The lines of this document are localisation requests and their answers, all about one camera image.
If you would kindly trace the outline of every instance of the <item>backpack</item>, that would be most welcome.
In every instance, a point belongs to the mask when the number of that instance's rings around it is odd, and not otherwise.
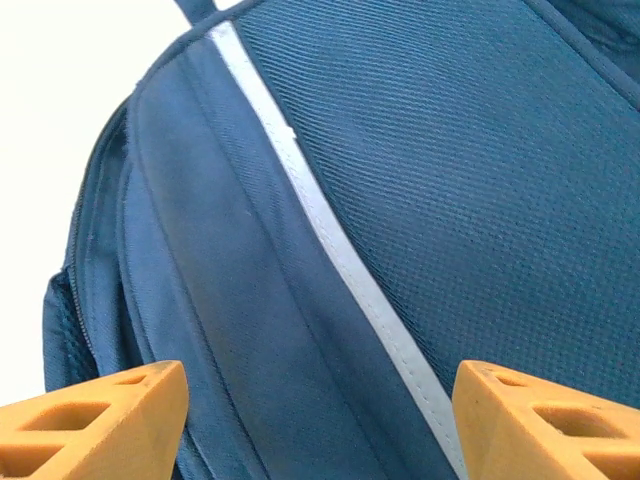
[[[464,479],[464,359],[640,408],[638,2],[178,3],[89,159],[48,391],[182,361],[184,480]]]

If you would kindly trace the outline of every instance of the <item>white background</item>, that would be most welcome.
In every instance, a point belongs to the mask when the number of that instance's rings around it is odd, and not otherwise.
[[[44,392],[42,299],[86,160],[187,28],[172,0],[0,0],[0,405]]]

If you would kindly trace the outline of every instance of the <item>shoulder strap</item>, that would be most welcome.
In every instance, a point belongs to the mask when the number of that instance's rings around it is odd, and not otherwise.
[[[213,0],[175,0],[182,13],[195,25],[200,20],[215,12],[216,7]]]

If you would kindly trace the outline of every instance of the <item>orange 3d-printed part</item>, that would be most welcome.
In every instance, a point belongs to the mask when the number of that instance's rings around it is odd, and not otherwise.
[[[0,408],[0,478],[168,480],[188,397],[159,362]]]
[[[639,480],[640,411],[484,362],[453,409],[470,480]]]

